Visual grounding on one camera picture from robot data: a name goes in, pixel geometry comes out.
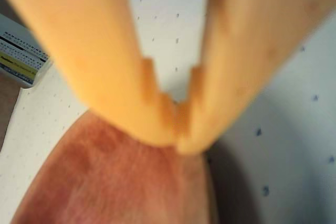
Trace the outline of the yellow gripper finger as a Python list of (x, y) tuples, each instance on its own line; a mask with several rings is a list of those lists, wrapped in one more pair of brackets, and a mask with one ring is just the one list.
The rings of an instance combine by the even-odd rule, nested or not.
[(208, 0), (177, 150), (211, 146), (334, 9), (335, 0)]
[(9, 1), (89, 108), (145, 144), (176, 144), (173, 102), (142, 57), (128, 0)]

